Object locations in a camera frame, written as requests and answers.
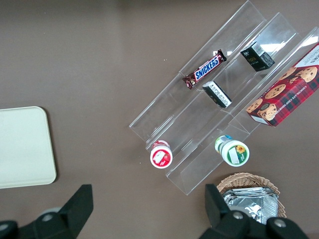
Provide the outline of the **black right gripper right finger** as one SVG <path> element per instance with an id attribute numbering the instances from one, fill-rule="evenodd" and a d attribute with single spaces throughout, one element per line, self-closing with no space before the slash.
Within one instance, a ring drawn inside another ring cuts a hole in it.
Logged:
<path id="1" fill-rule="evenodd" d="M 201 239 L 245 239 L 249 230 L 249 218 L 241 211 L 232 211 L 226 205 L 214 184 L 205 185 L 205 210 L 210 227 Z"/>

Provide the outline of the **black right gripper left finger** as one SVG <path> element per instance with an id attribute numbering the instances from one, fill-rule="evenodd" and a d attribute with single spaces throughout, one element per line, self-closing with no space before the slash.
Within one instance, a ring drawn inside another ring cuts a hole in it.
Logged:
<path id="1" fill-rule="evenodd" d="M 18 231 L 19 239 L 75 239 L 93 212 L 92 185 L 82 185 L 58 212 L 41 215 Z"/>

